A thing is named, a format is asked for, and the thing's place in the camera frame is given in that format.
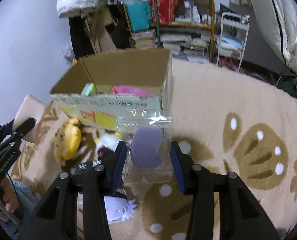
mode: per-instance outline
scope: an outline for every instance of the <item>screw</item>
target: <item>screw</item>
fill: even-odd
[[[67,172],[62,172],[62,173],[59,175],[59,177],[60,177],[61,179],[66,179],[66,178],[68,177],[68,173],[67,173]]]
[[[200,171],[202,169],[202,166],[200,164],[194,164],[192,166],[192,169],[195,171]]]
[[[238,175],[235,172],[229,172],[229,177],[231,179],[236,179],[238,177]]]
[[[96,171],[102,171],[102,170],[104,170],[104,166],[102,164],[98,164],[98,165],[95,166],[95,170]]]

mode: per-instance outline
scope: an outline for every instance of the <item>white wall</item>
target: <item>white wall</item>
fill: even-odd
[[[67,19],[56,0],[2,0],[0,3],[0,124],[11,121],[27,94],[44,103],[69,67],[61,57],[71,45]]]
[[[246,6],[230,4],[230,0],[215,0],[215,11],[219,10],[220,3],[230,7],[238,14],[250,15],[250,29],[244,51],[244,59],[276,73],[281,73],[284,68],[284,63],[276,56],[271,47],[261,36],[253,9]]]

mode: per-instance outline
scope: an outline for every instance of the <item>cardboard box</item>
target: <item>cardboard box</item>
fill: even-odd
[[[52,88],[50,96],[69,117],[115,130],[119,110],[169,110],[171,82],[168,49],[122,49],[80,58]],[[98,94],[82,96],[87,83],[94,83]],[[153,96],[114,95],[113,87],[118,85],[138,87]]]

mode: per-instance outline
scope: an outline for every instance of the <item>white utility cart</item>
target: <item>white utility cart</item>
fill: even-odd
[[[224,17],[234,17],[234,18],[237,19],[237,21],[226,19]],[[230,13],[230,12],[223,12],[222,13],[221,34],[220,34],[220,37],[219,37],[219,45],[218,45],[218,48],[217,48],[217,60],[216,60],[216,65],[217,66],[219,65],[220,56],[230,57],[230,58],[238,59],[240,61],[239,68],[238,68],[238,71],[240,71],[242,59],[244,57],[245,45],[247,43],[247,35],[248,35],[249,28],[250,28],[250,21],[248,21],[247,24],[244,24],[244,23],[241,23],[240,21],[238,21],[238,20],[241,20],[241,18],[242,18],[242,16],[239,15],[239,14]],[[237,29],[246,31],[245,39],[243,41],[243,49],[242,49],[241,55],[238,56],[238,55],[232,54],[230,51],[227,51],[226,49],[221,49],[222,35],[223,35],[223,25],[235,27]]]

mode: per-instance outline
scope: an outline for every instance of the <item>yellow plush toy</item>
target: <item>yellow plush toy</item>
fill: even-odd
[[[71,118],[56,132],[54,156],[58,164],[74,158],[82,139],[81,125],[78,118]]]

